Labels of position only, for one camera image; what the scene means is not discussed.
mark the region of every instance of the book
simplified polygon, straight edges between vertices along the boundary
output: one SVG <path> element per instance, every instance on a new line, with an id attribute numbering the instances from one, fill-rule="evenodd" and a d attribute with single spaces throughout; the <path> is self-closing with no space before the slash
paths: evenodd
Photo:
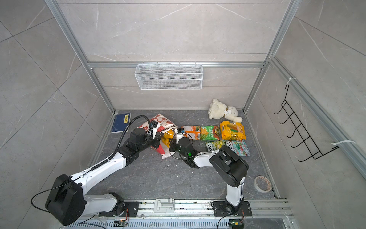
<path id="1" fill-rule="evenodd" d="M 131 113 L 116 115 L 115 120 L 113 122 L 111 133 L 121 133 L 125 131 L 127 125 L 130 123 L 130 120 L 131 120 Z"/>

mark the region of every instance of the yellow bag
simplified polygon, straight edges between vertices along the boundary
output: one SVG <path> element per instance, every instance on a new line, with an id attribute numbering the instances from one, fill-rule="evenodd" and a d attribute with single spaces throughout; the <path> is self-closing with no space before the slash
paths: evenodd
<path id="1" fill-rule="evenodd" d="M 170 147 L 169 139 L 173 138 L 173 136 L 174 136 L 174 131 L 169 130 L 163 134 L 163 136 L 161 137 L 161 142 L 164 143 L 169 148 Z"/>
<path id="2" fill-rule="evenodd" d="M 224 121 L 220 123 L 221 137 L 223 140 L 243 140 L 245 138 L 245 130 L 240 122 Z"/>

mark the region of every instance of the white teddy bear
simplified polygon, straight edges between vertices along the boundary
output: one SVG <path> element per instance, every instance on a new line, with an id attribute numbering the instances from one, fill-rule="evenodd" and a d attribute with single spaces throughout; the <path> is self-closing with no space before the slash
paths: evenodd
<path id="1" fill-rule="evenodd" d="M 217 99 L 213 99 L 210 105 L 210 109 L 208 110 L 208 115 L 210 119 L 220 119 L 222 117 L 227 120 L 233 122 L 242 122 L 243 118 L 238 117 L 238 111 L 235 107 L 227 107 L 222 102 L 219 102 Z"/>

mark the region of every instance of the marble floor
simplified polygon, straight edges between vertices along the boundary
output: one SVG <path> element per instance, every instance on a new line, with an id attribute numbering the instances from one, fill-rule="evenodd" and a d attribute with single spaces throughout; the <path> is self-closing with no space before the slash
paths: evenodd
<path id="1" fill-rule="evenodd" d="M 131 110 L 119 111 L 120 114 L 131 113 L 132 118 L 138 115 L 146 115 L 149 118 L 161 113 L 177 126 L 182 125 L 216 125 L 224 119 L 210 120 L 207 111 L 204 110 Z M 130 129 L 136 128 L 145 122 L 144 119 L 136 120 Z M 249 170 L 245 179 L 245 199 L 274 199 L 272 191 L 260 193 L 254 187 L 254 178 L 263 175 L 265 169 L 261 161 L 254 138 L 248 126 L 243 120 L 246 132 L 246 144 L 250 156 L 243 157 L 249 164 Z M 101 152 L 99 160 L 109 156 L 115 149 L 121 133 L 109 134 Z M 206 151 L 205 142 L 195 141 L 194 147 L 199 151 Z M 116 192 L 125 199 L 224 199 L 226 196 L 226 183 L 213 167 L 199 169 L 190 168 L 183 161 L 169 157 L 162 160 L 161 155 L 155 150 L 146 149 L 140 153 L 140 157 L 133 163 L 116 171 L 93 187 L 88 194 L 99 195 L 107 192 Z"/>

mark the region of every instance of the wire mesh basket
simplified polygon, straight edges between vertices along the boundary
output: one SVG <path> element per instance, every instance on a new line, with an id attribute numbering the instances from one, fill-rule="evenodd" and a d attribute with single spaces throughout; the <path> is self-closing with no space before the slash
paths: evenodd
<path id="1" fill-rule="evenodd" d="M 201 89 L 202 64 L 138 64 L 135 77 L 141 90 Z"/>

